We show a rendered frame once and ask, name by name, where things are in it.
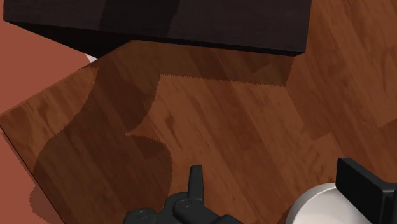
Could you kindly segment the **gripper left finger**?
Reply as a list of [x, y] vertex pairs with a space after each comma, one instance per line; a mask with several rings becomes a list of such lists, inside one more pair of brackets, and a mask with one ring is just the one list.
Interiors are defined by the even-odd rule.
[[166, 198], [163, 209], [152, 208], [129, 211], [123, 224], [243, 224], [228, 214], [219, 216], [204, 205], [204, 179], [201, 165], [190, 167], [188, 191]]

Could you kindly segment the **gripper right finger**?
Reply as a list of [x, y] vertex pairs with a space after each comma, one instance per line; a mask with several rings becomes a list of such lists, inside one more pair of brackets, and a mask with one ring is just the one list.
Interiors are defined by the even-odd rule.
[[385, 182], [351, 158], [339, 158], [336, 187], [371, 224], [397, 224], [397, 183]]

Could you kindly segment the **white bowl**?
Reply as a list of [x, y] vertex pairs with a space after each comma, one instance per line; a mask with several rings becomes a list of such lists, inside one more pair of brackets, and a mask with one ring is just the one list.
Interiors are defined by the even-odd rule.
[[317, 185], [291, 206], [285, 224], [371, 224], [336, 188]]

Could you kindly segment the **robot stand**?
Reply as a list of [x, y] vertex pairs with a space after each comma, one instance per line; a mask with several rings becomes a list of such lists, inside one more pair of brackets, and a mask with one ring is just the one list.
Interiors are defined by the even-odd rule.
[[3, 18], [96, 58], [131, 40], [299, 55], [311, 2], [3, 0]]

